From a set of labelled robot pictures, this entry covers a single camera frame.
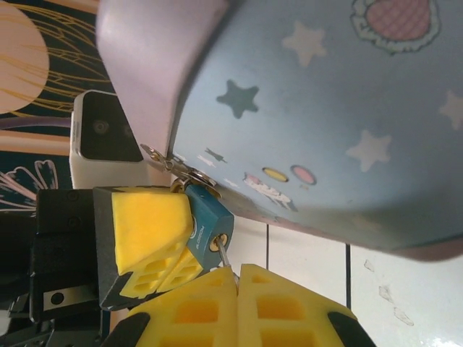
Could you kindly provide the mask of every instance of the blue padlock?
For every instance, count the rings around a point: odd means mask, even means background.
[[[189,184],[184,193],[190,199],[194,228],[187,246],[204,270],[220,264],[215,240],[220,238],[225,249],[232,240],[234,216],[205,187]]]

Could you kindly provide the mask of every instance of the tile grout line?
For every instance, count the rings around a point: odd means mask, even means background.
[[[269,225],[267,224],[267,256],[266,256],[266,269],[268,270],[268,253],[269,253],[269,250],[270,250],[270,227]]]
[[[352,283],[350,258],[350,244],[346,244],[346,306],[348,309],[352,309]]]

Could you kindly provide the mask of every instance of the yellow circle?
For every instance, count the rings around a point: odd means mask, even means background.
[[[288,182],[288,177],[278,171],[278,170],[275,170],[274,168],[263,168],[262,171],[268,176],[268,177],[271,177],[272,179],[275,179],[277,181],[280,181],[280,182]]]

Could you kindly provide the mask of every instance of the metal clip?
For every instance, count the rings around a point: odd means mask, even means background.
[[[140,144],[140,147],[153,159],[155,162],[160,163],[165,171],[172,172],[178,177],[171,186],[173,192],[183,192],[188,184],[201,184],[205,186],[208,191],[215,197],[220,198],[220,193],[214,188],[217,183],[204,173],[186,166],[176,160],[169,160],[160,154],[154,148]]]

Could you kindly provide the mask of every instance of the screw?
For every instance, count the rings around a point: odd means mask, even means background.
[[[64,295],[63,293],[55,293],[51,296],[51,299],[50,299],[51,303],[53,305],[59,305],[61,304],[63,301],[64,301]]]
[[[80,218],[71,217],[67,220],[67,226],[69,226],[70,228],[78,228],[80,226]]]
[[[69,201],[77,201],[79,200],[79,193],[75,190],[71,190],[70,192],[67,193],[67,199]]]

